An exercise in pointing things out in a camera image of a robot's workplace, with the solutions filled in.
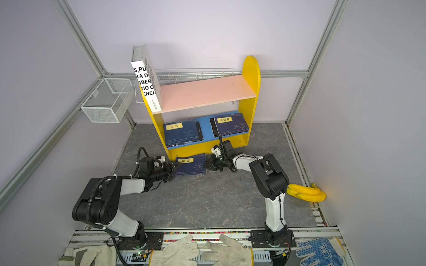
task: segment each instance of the bunch of bananas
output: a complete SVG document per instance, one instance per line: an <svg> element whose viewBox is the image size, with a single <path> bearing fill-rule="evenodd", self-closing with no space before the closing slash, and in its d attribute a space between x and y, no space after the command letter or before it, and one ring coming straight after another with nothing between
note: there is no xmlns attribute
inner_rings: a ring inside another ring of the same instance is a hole
<svg viewBox="0 0 426 266"><path fill-rule="evenodd" d="M325 200L327 195L322 192L315 183L312 183L311 187L301 186L296 184L288 185L287 194L296 197L301 200L310 202L321 202Z"/></svg>

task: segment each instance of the white book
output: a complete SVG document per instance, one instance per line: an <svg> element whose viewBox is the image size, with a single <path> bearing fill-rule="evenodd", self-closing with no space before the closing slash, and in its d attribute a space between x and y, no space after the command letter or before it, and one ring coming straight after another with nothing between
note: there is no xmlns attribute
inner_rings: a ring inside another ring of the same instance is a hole
<svg viewBox="0 0 426 266"><path fill-rule="evenodd" d="M139 81L141 93L151 112L161 111L161 87L151 62L146 45L134 46L132 57L133 71Z"/></svg>

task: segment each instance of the blue shelf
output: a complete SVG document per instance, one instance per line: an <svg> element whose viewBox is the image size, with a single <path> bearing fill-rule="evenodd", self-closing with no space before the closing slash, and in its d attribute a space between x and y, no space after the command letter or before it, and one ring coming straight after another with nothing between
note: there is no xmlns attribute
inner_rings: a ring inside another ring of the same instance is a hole
<svg viewBox="0 0 426 266"><path fill-rule="evenodd" d="M177 149L177 148L181 148L181 147L196 145L196 144L203 143L203 142L209 142L209 141L212 141L212 140L218 140L219 138L218 137L214 137L214 135L213 135L212 126L210 124L210 118L213 118L213 117L218 116L218 115L227 115L227 114L235 114L235 113L238 113L238 111L226 112L226 113L221 113L221 114L214 114L214 115L209 115L209 116L195 118L195 121L200 122L201 132L203 133L204 140L196 141L196 142L192 142L192 143L187 143L187 144L183 144L183 145L169 147L169 148L167 148L167 150L173 150L173 149ZM243 134L248 134L248 133L249 133L249 131L243 132L243 133L231 134L231 135L223 136L223 138L225 139L225 138L228 138L228 137L237 136L237 135L243 135Z"/></svg>

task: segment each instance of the yellow label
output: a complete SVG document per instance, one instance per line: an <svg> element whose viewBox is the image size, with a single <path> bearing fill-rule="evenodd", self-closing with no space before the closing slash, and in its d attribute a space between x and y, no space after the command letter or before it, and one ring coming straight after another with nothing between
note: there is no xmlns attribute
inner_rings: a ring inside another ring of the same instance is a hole
<svg viewBox="0 0 426 266"><path fill-rule="evenodd" d="M178 162L180 162L180 163L193 163L194 162L194 158L178 159Z"/></svg>
<svg viewBox="0 0 426 266"><path fill-rule="evenodd" d="M217 119L217 123L225 123L225 122L231 122L232 121L232 117L222 117L222 118L218 118Z"/></svg>
<svg viewBox="0 0 426 266"><path fill-rule="evenodd" d="M171 129L181 129L184 126L182 125L182 123L176 123L176 124L170 124L166 126L166 130L171 130Z"/></svg>

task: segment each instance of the blue book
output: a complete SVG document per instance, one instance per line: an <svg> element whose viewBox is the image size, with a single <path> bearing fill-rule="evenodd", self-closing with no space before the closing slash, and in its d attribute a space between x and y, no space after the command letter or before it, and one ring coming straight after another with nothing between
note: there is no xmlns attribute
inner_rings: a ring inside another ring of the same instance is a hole
<svg viewBox="0 0 426 266"><path fill-rule="evenodd" d="M210 119L213 134L226 136L231 134L243 133L249 131L247 122L245 122L242 113L223 114Z"/></svg>
<svg viewBox="0 0 426 266"><path fill-rule="evenodd" d="M175 176L207 173L207 169L204 168L204 164L206 163L205 153L185 158L176 157L176 162L182 164L177 168Z"/></svg>
<svg viewBox="0 0 426 266"><path fill-rule="evenodd" d="M200 123L194 119L164 124L163 128L167 147L203 140Z"/></svg>

